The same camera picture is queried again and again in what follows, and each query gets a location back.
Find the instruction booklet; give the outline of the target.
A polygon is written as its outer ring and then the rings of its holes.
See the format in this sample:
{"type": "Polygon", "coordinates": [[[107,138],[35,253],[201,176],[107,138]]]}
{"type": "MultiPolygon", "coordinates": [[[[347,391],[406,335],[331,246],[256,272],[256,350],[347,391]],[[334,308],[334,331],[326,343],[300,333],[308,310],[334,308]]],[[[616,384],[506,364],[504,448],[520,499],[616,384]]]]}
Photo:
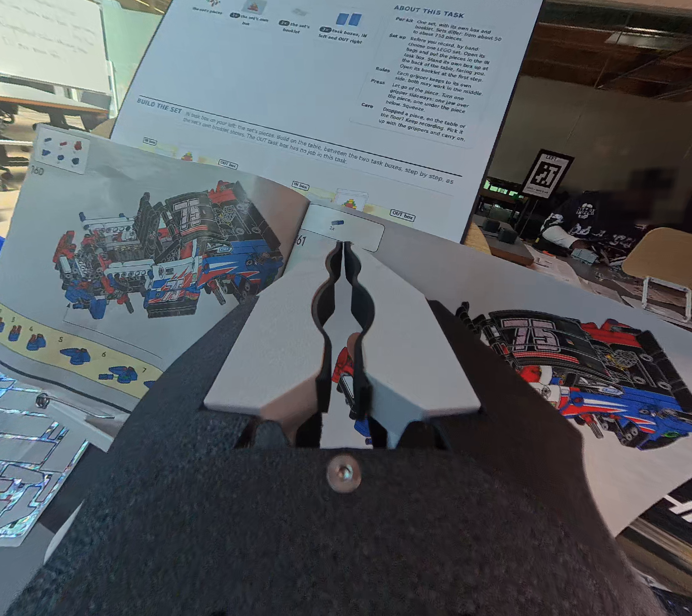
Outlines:
{"type": "Polygon", "coordinates": [[[344,244],[335,353],[360,328],[345,243],[453,312],[581,436],[612,534],[691,481],[691,333],[458,242],[309,202],[229,165],[170,160],[42,125],[1,249],[1,372],[125,421],[198,340],[252,310],[318,249],[344,244]]]}

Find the black and white marker sign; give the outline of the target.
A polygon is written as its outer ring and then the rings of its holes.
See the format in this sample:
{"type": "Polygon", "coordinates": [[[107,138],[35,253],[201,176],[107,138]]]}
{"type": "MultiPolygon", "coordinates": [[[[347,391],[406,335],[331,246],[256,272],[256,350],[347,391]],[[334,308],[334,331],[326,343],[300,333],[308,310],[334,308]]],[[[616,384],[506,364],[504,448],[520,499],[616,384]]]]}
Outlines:
{"type": "Polygon", "coordinates": [[[575,158],[571,155],[541,148],[524,179],[520,194],[537,199],[549,199],[560,186],[574,161],[575,158]]]}

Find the toy set box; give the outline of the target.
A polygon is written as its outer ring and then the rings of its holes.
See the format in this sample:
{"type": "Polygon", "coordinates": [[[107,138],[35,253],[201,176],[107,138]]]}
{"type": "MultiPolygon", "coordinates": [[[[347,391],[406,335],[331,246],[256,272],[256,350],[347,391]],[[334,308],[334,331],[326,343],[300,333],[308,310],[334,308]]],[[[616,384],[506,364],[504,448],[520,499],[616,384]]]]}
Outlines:
{"type": "Polygon", "coordinates": [[[663,496],[631,522],[617,542],[661,597],[691,609],[691,482],[663,496]]]}

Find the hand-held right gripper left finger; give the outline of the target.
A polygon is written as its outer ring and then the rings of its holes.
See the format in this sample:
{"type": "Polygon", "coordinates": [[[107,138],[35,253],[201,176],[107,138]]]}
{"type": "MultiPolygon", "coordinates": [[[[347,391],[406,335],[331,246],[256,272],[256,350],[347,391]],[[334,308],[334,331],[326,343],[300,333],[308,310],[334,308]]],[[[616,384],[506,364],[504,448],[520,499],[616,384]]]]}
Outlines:
{"type": "Polygon", "coordinates": [[[272,421],[297,447],[319,448],[332,392],[332,343],[344,244],[318,249],[263,290],[203,401],[272,421]]]}

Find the white printed task sheet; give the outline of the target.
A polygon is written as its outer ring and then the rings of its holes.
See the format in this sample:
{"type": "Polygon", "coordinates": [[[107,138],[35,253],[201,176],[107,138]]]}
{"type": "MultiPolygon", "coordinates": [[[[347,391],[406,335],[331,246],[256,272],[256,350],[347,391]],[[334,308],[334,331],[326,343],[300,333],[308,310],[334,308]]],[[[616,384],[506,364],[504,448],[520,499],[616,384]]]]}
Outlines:
{"type": "Polygon", "coordinates": [[[112,137],[463,239],[545,0],[172,0],[112,137]]]}

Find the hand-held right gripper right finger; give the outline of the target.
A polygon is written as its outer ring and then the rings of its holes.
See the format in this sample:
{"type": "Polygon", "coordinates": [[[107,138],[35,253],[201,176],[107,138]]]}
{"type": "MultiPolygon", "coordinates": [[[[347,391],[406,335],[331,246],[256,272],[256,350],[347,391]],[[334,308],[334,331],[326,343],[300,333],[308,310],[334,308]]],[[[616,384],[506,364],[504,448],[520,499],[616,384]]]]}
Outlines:
{"type": "Polygon", "coordinates": [[[372,252],[345,243],[354,344],[354,406],[395,448],[409,424],[476,415],[481,404],[422,292],[372,252]]]}

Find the white book stand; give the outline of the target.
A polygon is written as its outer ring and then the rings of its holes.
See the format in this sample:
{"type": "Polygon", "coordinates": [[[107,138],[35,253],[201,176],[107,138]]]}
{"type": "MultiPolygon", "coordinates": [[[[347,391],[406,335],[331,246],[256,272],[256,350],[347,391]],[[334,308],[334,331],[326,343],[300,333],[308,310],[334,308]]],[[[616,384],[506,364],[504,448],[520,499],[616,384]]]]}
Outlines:
{"type": "Polygon", "coordinates": [[[96,420],[114,420],[115,415],[101,412],[101,411],[91,411],[90,409],[86,409],[80,404],[74,404],[72,402],[66,401],[64,399],[60,399],[57,396],[54,396],[53,394],[50,394],[46,391],[41,391],[35,398],[35,405],[40,408],[40,409],[47,409],[50,405],[53,406],[64,406],[68,409],[71,409],[72,411],[76,411],[78,413],[81,413],[84,415],[86,418],[92,418],[96,420]]]}

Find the whiteboard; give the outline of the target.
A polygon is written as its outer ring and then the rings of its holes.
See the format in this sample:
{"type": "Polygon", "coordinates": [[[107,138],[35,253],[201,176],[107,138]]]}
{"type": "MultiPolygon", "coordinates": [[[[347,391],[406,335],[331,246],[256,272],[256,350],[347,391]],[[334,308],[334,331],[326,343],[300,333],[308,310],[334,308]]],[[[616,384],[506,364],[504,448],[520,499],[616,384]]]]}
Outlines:
{"type": "Polygon", "coordinates": [[[1,0],[1,73],[109,94],[100,6],[92,0],[1,0]]]}

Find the silver sticker sheet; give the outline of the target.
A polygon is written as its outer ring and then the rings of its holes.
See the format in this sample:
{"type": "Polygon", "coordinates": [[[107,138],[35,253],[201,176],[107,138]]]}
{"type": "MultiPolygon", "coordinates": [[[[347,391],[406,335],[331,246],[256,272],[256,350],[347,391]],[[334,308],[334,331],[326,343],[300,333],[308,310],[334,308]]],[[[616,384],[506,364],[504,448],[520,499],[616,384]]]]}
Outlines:
{"type": "Polygon", "coordinates": [[[89,445],[39,388],[1,375],[1,547],[22,544],[89,445]]]}

